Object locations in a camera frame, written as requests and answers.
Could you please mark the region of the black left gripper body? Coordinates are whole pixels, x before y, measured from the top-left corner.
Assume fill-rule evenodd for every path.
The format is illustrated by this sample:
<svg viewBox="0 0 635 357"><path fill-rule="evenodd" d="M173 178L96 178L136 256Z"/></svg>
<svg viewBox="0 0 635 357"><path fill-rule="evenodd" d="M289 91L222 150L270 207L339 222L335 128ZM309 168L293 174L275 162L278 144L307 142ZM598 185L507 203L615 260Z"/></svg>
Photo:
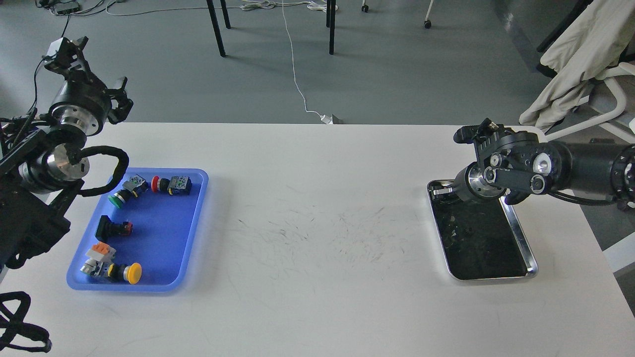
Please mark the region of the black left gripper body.
<svg viewBox="0 0 635 357"><path fill-rule="evenodd" d="M94 136L102 131L111 99L100 88L76 81L65 81L52 102L49 114L59 124L70 125Z"/></svg>

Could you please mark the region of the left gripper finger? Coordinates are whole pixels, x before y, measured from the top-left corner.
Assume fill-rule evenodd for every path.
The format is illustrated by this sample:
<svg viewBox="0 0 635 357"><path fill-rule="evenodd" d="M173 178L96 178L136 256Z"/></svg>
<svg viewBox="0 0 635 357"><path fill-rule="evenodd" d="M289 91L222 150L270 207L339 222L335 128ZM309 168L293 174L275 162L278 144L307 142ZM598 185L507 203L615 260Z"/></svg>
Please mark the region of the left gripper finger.
<svg viewBox="0 0 635 357"><path fill-rule="evenodd" d="M74 41L62 37L52 42L44 56L45 69L61 75L66 81L91 84L92 71L82 52L88 40L86 36Z"/></svg>
<svg viewBox="0 0 635 357"><path fill-rule="evenodd" d="M107 116L111 124L118 124L125 121L134 106L133 100L131 100L127 95L127 82L127 77L120 77L114 84L114 88L106 89L106 95L109 99L114 100L117 103L117 106L112 108Z"/></svg>

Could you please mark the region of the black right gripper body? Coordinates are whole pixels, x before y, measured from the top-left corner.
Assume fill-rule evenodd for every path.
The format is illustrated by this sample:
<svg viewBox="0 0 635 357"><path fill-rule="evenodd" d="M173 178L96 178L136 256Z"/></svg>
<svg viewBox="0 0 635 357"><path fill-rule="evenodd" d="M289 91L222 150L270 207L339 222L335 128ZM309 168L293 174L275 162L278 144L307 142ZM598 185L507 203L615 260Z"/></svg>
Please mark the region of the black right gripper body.
<svg viewBox="0 0 635 357"><path fill-rule="evenodd" d="M478 164L469 164L452 183L452 192L463 202L485 203L499 199L507 189L491 186Z"/></svg>

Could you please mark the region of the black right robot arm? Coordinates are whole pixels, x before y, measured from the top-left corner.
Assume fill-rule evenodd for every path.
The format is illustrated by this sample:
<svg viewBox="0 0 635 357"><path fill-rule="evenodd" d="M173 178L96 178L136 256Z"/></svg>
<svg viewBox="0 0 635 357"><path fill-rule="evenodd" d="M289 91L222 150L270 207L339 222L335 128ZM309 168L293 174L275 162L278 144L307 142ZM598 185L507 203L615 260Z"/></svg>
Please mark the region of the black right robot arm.
<svg viewBox="0 0 635 357"><path fill-rule="evenodd" d="M576 205L627 206L635 198L633 145L541 142L536 133L490 119L461 127L453 140L474 145L476 159L451 185L433 187L433 203L503 198L517 205L531 195L548 195Z"/></svg>

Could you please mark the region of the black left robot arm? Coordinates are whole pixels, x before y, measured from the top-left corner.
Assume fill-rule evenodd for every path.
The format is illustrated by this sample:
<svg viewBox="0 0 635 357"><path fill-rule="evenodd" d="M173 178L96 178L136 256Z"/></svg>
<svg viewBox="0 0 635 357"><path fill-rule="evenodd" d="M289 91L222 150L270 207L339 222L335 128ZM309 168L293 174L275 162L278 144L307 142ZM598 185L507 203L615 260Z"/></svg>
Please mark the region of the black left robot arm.
<svg viewBox="0 0 635 357"><path fill-rule="evenodd" d="M133 108L127 77L109 88L91 70L87 37L52 42L40 65L61 75L50 108L32 105L23 116L1 120L1 275L41 255L70 230L65 213L78 196L100 196L120 183L129 156L109 145L86 147L106 122L118 124Z"/></svg>

